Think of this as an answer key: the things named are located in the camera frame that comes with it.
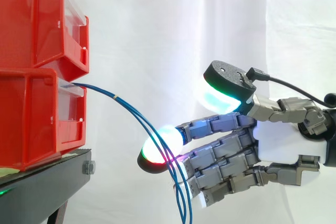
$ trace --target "black fingertip cap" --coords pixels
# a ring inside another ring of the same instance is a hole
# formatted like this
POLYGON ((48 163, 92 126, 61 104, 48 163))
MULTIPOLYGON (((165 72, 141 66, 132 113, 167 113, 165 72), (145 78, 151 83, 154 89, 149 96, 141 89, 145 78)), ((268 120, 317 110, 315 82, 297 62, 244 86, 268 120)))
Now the black fingertip cap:
POLYGON ((335 93, 329 93, 324 97, 324 102, 331 105, 336 106, 336 94, 335 93))
POLYGON ((246 102, 256 91, 253 85, 250 87, 244 82, 242 74, 246 72, 222 61, 213 61, 204 72, 204 79, 210 86, 219 92, 246 102))
POLYGON ((157 174, 162 173, 166 170, 168 170, 166 164, 155 164, 152 162, 149 162, 140 152, 138 155, 138 165, 141 169, 143 169, 147 173, 157 174))

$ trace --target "white backdrop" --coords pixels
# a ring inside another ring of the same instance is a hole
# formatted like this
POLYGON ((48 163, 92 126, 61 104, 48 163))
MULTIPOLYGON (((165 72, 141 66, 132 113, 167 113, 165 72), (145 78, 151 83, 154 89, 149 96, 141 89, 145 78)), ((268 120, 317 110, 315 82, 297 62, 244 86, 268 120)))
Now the white backdrop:
MULTIPOLYGON (((90 18, 90 74, 81 81, 118 94, 157 128, 212 114, 197 103, 194 90, 215 59, 267 70, 319 96, 331 91, 335 0, 76 1, 90 18)), ((290 95, 278 86, 270 90, 275 97, 290 95)), ((269 95, 268 84, 259 83, 258 93, 269 95)), ((87 125, 86 147, 97 170, 70 199, 65 224, 180 223, 169 174, 138 168, 147 138, 138 122, 89 91, 87 125)), ((332 190, 319 183, 331 186, 335 176, 325 169, 322 174, 325 179, 309 185, 309 193, 286 193, 270 183, 229 195, 195 210, 194 223, 314 223, 316 212, 332 223, 332 205, 326 204, 332 190)))

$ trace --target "robotic hand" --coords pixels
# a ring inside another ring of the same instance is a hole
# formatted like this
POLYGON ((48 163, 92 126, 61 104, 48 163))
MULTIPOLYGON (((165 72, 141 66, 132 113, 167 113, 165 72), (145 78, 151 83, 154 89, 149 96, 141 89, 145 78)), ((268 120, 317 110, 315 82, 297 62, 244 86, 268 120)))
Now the robotic hand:
MULTIPOLYGON (((323 110, 314 103, 335 108, 335 94, 327 94, 322 102, 260 70, 251 68, 245 73, 220 61, 212 62, 204 78, 228 97, 219 104, 221 109, 231 108, 225 104, 230 99, 238 101, 238 108, 233 108, 233 113, 214 115, 176 127, 184 144, 232 131, 177 157, 188 188, 182 183, 181 176, 178 177, 180 186, 189 190, 192 198, 198 198, 202 207, 222 200, 225 195, 251 186, 264 186, 268 182, 300 186, 302 174, 318 172, 319 163, 336 167, 336 110, 323 110), (255 80, 279 82, 310 99, 269 100, 254 94, 255 80), (256 166, 260 161, 272 164, 256 166)), ((138 164, 148 172, 158 173, 166 169, 165 164, 153 169, 141 155, 138 164)))

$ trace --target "black cable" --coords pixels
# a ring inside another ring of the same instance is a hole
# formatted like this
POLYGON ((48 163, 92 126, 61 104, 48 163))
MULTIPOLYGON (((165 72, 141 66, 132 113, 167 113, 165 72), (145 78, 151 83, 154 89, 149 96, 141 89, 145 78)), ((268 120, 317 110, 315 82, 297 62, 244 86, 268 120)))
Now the black cable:
POLYGON ((319 103, 323 106, 326 106, 327 108, 330 108, 330 109, 336 108, 336 105, 331 105, 331 104, 328 104, 326 102, 323 102, 320 99, 314 97, 313 95, 305 92, 304 90, 294 86, 293 84, 290 84, 288 82, 282 81, 282 80, 274 78, 274 77, 269 77, 269 81, 276 82, 276 83, 284 85, 284 86, 286 86, 290 89, 293 89, 293 90, 299 92, 300 94, 303 94, 305 97, 308 97, 309 99, 313 100, 314 102, 317 102, 317 103, 319 103))

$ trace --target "metal bolt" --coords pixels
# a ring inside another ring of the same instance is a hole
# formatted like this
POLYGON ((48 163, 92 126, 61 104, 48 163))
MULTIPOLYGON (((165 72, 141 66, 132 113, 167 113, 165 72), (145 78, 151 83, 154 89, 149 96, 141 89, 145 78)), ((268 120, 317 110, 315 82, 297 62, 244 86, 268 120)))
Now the metal bolt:
POLYGON ((84 162, 84 173, 86 175, 92 175, 96 171, 96 163, 95 161, 85 161, 84 162))

